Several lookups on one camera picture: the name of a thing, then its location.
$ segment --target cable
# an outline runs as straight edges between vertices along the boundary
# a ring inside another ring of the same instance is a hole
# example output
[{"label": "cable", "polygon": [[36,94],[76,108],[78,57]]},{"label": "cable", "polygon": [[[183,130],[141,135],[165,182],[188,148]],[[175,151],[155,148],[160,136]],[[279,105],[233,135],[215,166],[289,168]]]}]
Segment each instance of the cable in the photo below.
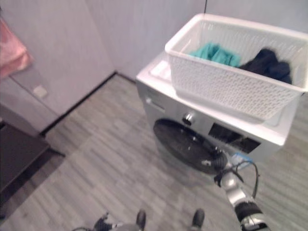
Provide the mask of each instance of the cable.
[{"label": "cable", "polygon": [[206,13],[207,0],[205,0],[204,13]]},{"label": "cable", "polygon": [[78,227],[78,228],[73,229],[72,231],[78,231],[78,230],[92,231],[92,229],[89,229],[87,227]]},{"label": "cable", "polygon": [[253,161],[248,161],[248,160],[245,160],[245,161],[242,161],[240,162],[239,164],[233,166],[232,168],[235,168],[235,171],[238,172],[238,167],[244,163],[250,163],[252,164],[254,167],[255,167],[255,172],[256,172],[256,182],[255,182],[255,186],[254,186],[254,191],[252,193],[252,197],[255,199],[256,195],[257,195],[257,190],[258,190],[258,186],[259,186],[259,171],[258,171],[258,167],[257,165],[253,162]]}]

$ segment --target wooden floor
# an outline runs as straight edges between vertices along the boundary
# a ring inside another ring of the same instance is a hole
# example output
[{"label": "wooden floor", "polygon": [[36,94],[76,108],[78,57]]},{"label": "wooden floor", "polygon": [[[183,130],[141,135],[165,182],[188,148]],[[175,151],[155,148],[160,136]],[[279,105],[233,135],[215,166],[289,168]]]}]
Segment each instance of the wooden floor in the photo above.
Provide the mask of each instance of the wooden floor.
[{"label": "wooden floor", "polygon": [[[47,140],[67,157],[49,158],[13,195],[1,231],[92,227],[105,211],[110,221],[134,222],[139,208],[147,211],[148,231],[180,231],[199,207],[206,213],[204,231],[239,230],[224,192],[210,177],[156,150],[136,87],[121,77],[74,110]],[[257,203],[272,230],[306,231],[307,95],[285,147],[258,166]],[[252,190],[254,171],[244,172]]]}]

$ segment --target plastic basket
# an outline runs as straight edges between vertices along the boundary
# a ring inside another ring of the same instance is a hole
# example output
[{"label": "plastic basket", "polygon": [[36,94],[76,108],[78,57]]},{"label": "plastic basket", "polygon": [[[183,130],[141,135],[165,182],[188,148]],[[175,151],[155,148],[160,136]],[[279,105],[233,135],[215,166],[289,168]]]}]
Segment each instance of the plastic basket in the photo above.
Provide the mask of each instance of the plastic basket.
[{"label": "plastic basket", "polygon": [[[188,55],[208,42],[241,56],[275,51],[291,68],[292,85],[236,67]],[[308,35],[249,21],[198,14],[165,46],[177,93],[266,120],[308,91]]]}]

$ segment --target white wall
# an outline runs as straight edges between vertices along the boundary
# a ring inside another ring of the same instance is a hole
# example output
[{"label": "white wall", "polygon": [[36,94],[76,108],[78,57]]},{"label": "white wall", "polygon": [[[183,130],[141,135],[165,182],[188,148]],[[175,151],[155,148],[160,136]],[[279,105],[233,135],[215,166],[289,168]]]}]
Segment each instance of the white wall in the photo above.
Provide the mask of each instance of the white wall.
[{"label": "white wall", "polygon": [[118,72],[134,79],[205,0],[86,0]]},{"label": "white wall", "polygon": [[206,13],[308,33],[308,0],[207,0]]},{"label": "white wall", "polygon": [[[0,103],[42,131],[114,70],[131,78],[205,0],[2,0],[34,63],[1,81]],[[33,90],[43,86],[48,95]]]},{"label": "white wall", "polygon": [[1,7],[9,28],[34,57],[30,68],[12,78],[30,94],[42,85],[47,97],[33,97],[58,116],[113,73],[104,36],[84,0],[2,0]]},{"label": "white wall", "polygon": [[44,130],[47,125],[51,124],[58,117],[57,114],[40,103],[11,78],[1,80],[0,100],[2,105],[21,115],[37,131]]}]

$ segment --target teal cloth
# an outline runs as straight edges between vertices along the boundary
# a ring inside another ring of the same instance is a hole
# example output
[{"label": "teal cloth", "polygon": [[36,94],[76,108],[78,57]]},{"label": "teal cloth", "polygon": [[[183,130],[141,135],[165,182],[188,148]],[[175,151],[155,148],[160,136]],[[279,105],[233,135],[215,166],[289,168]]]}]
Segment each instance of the teal cloth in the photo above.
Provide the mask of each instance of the teal cloth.
[{"label": "teal cloth", "polygon": [[214,44],[212,42],[209,42],[200,49],[191,52],[190,55],[235,67],[240,65],[241,60],[239,55],[222,49],[219,44]]}]

